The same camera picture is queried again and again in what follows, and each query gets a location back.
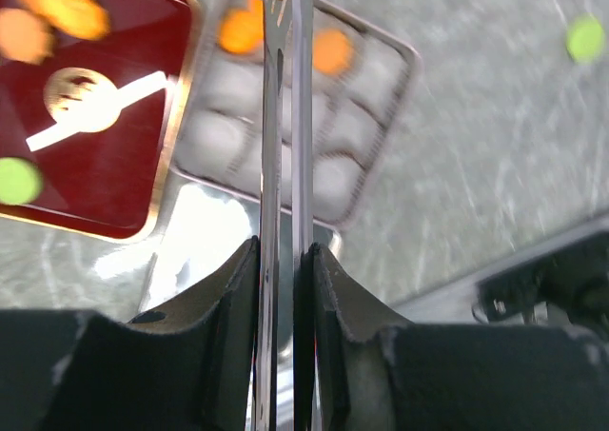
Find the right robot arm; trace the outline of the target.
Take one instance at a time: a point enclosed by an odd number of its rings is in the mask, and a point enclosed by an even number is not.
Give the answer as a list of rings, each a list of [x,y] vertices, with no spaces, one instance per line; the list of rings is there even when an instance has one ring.
[[[521,316],[535,323],[535,306],[551,304],[570,323],[608,337],[608,233],[598,232],[512,266],[478,286],[472,316],[502,323]]]

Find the orange star cookie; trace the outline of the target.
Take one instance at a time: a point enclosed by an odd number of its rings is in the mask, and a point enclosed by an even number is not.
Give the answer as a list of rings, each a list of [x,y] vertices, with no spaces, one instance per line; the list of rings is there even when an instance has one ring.
[[[110,33],[110,19],[97,0],[19,0],[63,33],[96,41]]]

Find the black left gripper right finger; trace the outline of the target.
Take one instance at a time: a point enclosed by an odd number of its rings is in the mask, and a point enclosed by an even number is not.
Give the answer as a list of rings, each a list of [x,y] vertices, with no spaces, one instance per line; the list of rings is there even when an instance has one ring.
[[[577,326],[413,323],[314,244],[294,291],[294,426],[604,430],[608,346]]]

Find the orange fish cookie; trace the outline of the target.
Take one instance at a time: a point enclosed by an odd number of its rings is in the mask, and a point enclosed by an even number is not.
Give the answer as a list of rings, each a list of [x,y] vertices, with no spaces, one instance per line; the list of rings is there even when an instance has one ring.
[[[230,9],[218,31],[218,44],[233,55],[250,55],[264,42],[263,0],[247,0],[245,9]]]

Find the grey metal tongs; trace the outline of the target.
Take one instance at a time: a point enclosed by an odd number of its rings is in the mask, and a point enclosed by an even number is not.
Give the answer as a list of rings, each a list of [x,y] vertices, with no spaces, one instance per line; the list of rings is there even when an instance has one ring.
[[[313,321],[313,1],[263,0],[264,79],[258,332],[252,427],[278,427],[278,325],[282,198],[292,235],[293,427],[322,427]]]

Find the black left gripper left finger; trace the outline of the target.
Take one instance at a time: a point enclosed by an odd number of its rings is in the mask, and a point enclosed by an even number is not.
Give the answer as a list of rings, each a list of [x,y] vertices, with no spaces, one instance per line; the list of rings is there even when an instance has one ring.
[[[260,243],[128,323],[82,309],[1,313],[5,430],[241,430]]]

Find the orange scalloped cookie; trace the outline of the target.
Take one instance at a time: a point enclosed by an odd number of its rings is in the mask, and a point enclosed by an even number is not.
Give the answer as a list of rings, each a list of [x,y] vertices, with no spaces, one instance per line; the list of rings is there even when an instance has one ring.
[[[1,55],[13,61],[40,65],[52,55],[53,35],[48,24],[33,13],[1,9]]]

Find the orange round cookie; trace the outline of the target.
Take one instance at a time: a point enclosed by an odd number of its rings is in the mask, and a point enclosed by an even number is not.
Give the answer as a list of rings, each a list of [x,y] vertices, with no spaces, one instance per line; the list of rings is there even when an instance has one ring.
[[[340,29],[322,29],[313,41],[313,68],[324,75],[339,76],[349,69],[354,46]]]

